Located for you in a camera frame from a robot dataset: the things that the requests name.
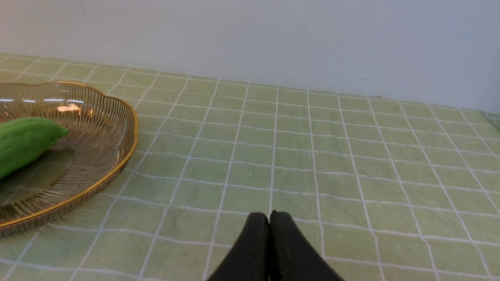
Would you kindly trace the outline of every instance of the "green vegetable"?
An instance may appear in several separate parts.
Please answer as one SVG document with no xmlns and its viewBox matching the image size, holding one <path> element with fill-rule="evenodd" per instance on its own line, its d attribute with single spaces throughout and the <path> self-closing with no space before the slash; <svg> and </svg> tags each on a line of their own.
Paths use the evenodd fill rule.
<svg viewBox="0 0 500 281">
<path fill-rule="evenodd" d="M 23 117 L 0 123 L 0 179 L 39 158 L 70 131 L 49 119 Z"/>
</svg>

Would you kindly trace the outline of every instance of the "glass bowl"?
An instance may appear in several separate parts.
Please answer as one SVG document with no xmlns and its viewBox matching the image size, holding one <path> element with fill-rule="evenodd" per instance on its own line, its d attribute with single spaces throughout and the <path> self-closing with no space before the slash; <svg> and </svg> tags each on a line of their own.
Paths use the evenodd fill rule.
<svg viewBox="0 0 500 281">
<path fill-rule="evenodd" d="M 0 179 L 0 238 L 39 228 L 101 192 L 138 142 L 128 103 L 78 83 L 0 83 L 0 123 L 28 116 L 55 121 L 69 134 Z"/>
</svg>

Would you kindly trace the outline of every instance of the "checkered tablecloth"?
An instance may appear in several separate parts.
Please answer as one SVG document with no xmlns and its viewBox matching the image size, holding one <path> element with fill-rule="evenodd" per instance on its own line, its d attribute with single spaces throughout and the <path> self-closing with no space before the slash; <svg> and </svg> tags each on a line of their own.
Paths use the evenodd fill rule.
<svg viewBox="0 0 500 281">
<path fill-rule="evenodd" d="M 0 54 L 14 81 L 119 97 L 140 133 L 104 192 L 0 240 L 0 280 L 204 280 L 274 209 L 347 281 L 500 280 L 500 132 L 482 112 Z"/>
</svg>

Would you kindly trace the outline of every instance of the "ribbed glass dish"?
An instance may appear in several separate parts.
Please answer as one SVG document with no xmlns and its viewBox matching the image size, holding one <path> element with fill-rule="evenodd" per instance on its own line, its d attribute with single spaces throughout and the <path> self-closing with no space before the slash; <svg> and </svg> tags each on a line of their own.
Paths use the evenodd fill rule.
<svg viewBox="0 0 500 281">
<path fill-rule="evenodd" d="M 0 84 L 0 123 L 28 116 L 53 120 L 69 135 L 0 179 L 0 238 L 41 227 L 95 196 L 123 170 L 138 142 L 134 109 L 82 84 Z"/>
</svg>

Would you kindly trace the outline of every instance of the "white wall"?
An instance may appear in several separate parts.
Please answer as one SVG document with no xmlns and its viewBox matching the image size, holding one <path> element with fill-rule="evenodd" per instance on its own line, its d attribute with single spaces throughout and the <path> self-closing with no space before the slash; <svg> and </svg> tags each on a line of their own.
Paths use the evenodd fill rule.
<svg viewBox="0 0 500 281">
<path fill-rule="evenodd" d="M 0 52 L 500 112 L 500 0 L 0 0 Z"/>
</svg>

